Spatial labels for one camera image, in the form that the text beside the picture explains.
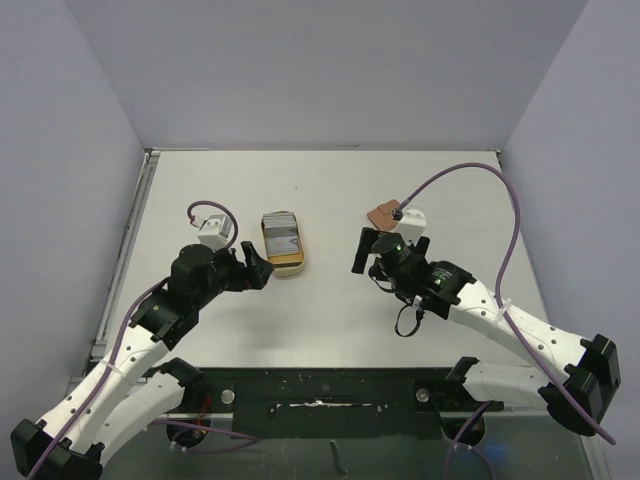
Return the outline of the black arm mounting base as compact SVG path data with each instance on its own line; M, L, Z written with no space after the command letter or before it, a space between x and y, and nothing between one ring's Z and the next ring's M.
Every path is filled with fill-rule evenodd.
M473 412L460 368L207 368L176 414L228 418L267 439L441 437L441 417Z

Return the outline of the silver VIP card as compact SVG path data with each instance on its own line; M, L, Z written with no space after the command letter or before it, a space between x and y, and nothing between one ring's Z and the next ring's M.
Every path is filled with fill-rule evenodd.
M269 257L300 253L299 235L295 229L267 229L264 238Z

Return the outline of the tan leather card holder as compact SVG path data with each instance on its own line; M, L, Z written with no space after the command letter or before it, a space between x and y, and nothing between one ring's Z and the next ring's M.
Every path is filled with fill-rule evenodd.
M375 229L390 232L398 224L393 217L393 212L399 205L400 202L396 199L382 203L366 214L367 219Z

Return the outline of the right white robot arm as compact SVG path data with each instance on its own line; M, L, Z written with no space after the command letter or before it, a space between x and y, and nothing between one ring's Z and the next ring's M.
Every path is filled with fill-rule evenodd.
M531 385L551 417L583 436L610 436L601 422L617 393L616 344L564 331L514 306L470 272L448 261L429 261L428 238L362 229L352 271L367 274L384 292L412 310L420 326L433 314L474 330L527 361Z

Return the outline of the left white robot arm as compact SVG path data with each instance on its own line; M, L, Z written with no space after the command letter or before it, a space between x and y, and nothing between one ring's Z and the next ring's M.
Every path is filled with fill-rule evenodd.
M169 276L136 300L112 349L75 389L38 421L10 435L18 472L27 479L97 479L111 457L174 408L190 411L204 395L202 373L164 357L223 292L263 289L274 267L253 244L234 250L184 247Z

